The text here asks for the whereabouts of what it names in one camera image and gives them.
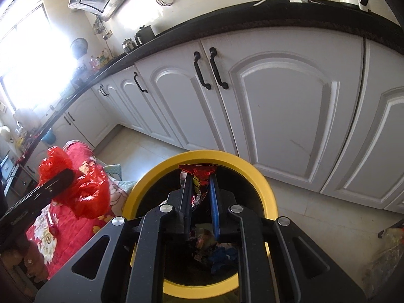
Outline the person's left hand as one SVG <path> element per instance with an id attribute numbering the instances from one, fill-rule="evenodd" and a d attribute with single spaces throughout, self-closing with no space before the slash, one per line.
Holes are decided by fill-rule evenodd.
<path id="1" fill-rule="evenodd" d="M 39 251 L 35 241 L 28 241 L 29 246 L 24 252 L 17 249 L 6 250 L 1 253 L 1 261 L 7 270 L 11 270 L 21 261 L 27 268 L 27 276 L 34 277 L 34 282 L 46 281 L 49 277 L 48 269 L 44 262 L 44 256 Z"/>

